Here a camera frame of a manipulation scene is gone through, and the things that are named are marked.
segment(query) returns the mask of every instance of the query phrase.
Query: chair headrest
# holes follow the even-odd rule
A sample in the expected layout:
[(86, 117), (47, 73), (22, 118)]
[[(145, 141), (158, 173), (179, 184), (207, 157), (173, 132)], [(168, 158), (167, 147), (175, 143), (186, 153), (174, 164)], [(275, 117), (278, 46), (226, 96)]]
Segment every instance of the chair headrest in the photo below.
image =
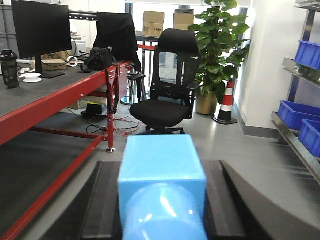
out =
[(192, 30), (166, 29), (160, 35), (158, 47), (167, 52), (199, 52), (195, 32)]

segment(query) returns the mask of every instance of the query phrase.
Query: computer monitor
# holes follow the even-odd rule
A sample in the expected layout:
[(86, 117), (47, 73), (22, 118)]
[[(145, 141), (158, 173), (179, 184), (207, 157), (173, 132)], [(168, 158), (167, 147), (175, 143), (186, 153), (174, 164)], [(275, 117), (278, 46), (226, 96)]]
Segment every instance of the computer monitor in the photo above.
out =
[(12, 14), (20, 59), (35, 59), (35, 71), (42, 78), (63, 72), (42, 71), (41, 55), (72, 49), (69, 7), (34, 1), (13, 0)]

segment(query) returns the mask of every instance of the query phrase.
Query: water bottle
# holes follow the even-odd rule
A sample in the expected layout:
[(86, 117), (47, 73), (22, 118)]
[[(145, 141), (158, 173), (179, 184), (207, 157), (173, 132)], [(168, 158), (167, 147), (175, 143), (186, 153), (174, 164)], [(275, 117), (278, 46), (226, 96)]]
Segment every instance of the water bottle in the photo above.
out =
[(9, 89), (19, 87), (17, 59), (17, 54), (10, 49), (4, 49), (0, 53), (3, 81)]

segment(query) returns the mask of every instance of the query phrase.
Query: orange and white traffic cone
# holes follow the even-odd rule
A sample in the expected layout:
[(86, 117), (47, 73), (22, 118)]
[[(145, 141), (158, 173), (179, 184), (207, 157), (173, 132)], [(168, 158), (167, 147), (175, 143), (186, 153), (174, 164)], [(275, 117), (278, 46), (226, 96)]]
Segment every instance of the orange and white traffic cone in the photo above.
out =
[(215, 115), (212, 115), (212, 119), (215, 120), (217, 123), (223, 124), (223, 125), (236, 124), (238, 120), (232, 117), (232, 108), (233, 108), (232, 100), (233, 100), (233, 82), (232, 80), (230, 80), (224, 92), (219, 115), (218, 117), (216, 117)]

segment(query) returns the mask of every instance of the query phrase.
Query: black bag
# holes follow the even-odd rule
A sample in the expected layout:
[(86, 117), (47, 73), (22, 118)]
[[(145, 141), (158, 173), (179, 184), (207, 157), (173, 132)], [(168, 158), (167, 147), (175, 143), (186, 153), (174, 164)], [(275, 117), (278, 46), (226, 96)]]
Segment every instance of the black bag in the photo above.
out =
[(87, 60), (87, 67), (91, 70), (105, 70), (112, 65), (113, 61), (117, 63), (110, 48), (94, 47)]

